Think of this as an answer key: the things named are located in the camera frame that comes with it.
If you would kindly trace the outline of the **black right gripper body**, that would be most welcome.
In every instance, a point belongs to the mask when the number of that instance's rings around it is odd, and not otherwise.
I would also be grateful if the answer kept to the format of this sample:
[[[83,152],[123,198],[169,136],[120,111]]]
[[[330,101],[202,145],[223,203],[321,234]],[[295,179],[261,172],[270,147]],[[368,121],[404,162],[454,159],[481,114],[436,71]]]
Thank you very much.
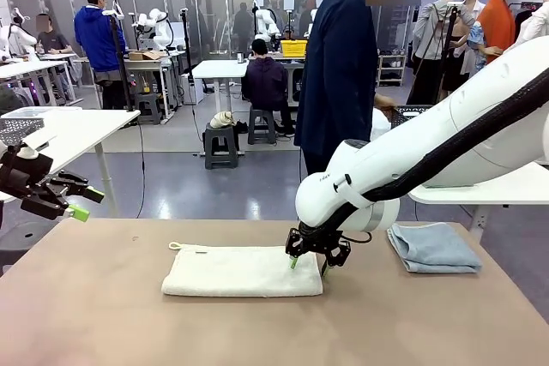
[[[341,246],[342,231],[333,228],[313,228],[305,223],[299,224],[299,253],[315,252],[323,255],[340,255],[344,251]]]

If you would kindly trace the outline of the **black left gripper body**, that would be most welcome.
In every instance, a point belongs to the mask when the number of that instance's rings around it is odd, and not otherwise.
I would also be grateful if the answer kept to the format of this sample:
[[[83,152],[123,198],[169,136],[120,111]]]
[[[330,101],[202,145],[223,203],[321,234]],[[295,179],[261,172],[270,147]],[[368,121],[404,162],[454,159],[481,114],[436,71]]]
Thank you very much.
[[[28,174],[23,171],[1,171],[1,191],[21,200],[32,198],[51,202],[51,197],[41,186],[48,175],[48,172]]]

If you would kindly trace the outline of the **person's right hand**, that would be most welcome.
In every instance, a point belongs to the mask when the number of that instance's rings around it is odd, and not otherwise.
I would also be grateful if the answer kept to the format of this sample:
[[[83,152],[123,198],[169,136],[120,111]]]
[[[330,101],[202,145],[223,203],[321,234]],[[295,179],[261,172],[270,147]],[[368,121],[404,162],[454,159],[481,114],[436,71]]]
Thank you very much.
[[[390,111],[397,107],[397,103],[391,97],[376,93],[374,106],[380,111]]]

